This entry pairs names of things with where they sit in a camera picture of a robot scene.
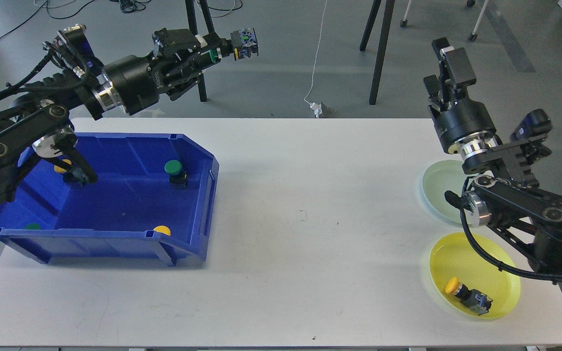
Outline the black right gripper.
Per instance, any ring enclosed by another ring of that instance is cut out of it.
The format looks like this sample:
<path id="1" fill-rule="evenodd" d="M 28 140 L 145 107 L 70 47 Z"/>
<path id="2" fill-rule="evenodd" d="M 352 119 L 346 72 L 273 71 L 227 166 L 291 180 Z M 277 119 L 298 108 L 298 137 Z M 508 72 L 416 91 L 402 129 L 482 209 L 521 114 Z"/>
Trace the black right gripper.
<path id="1" fill-rule="evenodd" d="M 488 151 L 497 129 L 486 106 L 469 96 L 467 87 L 477 82 L 477 76 L 465 49 L 451 46 L 446 37 L 433 40 L 431 47 L 439 60 L 440 75 L 424 77 L 423 83 L 443 151 Z"/>

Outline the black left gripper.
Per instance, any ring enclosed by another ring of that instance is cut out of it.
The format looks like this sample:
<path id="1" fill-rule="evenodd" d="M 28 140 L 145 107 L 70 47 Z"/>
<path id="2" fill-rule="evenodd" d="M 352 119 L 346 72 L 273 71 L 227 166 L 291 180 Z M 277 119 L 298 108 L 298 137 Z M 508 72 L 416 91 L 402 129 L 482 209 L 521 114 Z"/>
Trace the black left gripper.
<path id="1" fill-rule="evenodd" d="M 221 62 L 219 56 L 201 53 L 234 54 L 230 39 L 217 34 L 193 35 L 189 29 L 162 28 L 152 34 L 152 40 L 154 49 L 146 56 L 129 55 L 103 67 L 103 111 L 120 107 L 133 115 L 156 104 L 161 94 L 174 101 L 197 86 L 195 74 Z M 197 55 L 190 60 L 197 44 Z"/>

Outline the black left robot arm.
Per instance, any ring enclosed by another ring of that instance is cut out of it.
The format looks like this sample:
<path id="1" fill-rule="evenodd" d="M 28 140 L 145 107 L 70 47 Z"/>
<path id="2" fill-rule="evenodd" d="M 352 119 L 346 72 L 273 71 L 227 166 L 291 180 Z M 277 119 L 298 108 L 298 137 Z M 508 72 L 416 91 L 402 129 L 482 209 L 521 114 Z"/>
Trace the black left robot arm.
<path id="1" fill-rule="evenodd" d="M 0 91 L 0 204 L 12 202 L 18 185 L 47 160 L 80 184 L 98 176 L 76 150 L 70 111 L 84 106 L 95 119 L 120 107 L 136 114 L 165 94 L 176 100 L 196 86 L 205 69 L 221 58 L 242 58 L 257 46 L 239 31 L 230 38 L 204 36 L 187 29 L 153 33 L 154 50 L 103 64 L 94 55 L 83 24 L 58 32 L 45 42 L 46 54 L 20 82 Z"/>

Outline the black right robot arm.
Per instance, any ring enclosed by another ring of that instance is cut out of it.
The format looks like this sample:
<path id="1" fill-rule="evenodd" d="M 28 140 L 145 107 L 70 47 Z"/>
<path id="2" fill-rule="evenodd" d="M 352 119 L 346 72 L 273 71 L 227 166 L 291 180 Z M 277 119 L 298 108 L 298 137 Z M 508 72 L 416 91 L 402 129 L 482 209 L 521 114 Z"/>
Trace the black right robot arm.
<path id="1" fill-rule="evenodd" d="M 543 144 L 551 120 L 544 110 L 533 110 L 510 142 L 502 142 L 486 106 L 468 95 L 477 77 L 466 51 L 447 38 L 433 40 L 431 47 L 440 74 L 423 80 L 428 110 L 444 153 L 459 154 L 467 175 L 461 195 L 446 191 L 444 198 L 459 210 L 468 242 L 500 271 L 562 283 L 562 196 L 541 189 L 531 169 L 551 154 Z M 531 270 L 492 257 L 472 237 L 470 226 L 486 226 L 498 234 L 528 260 Z"/>

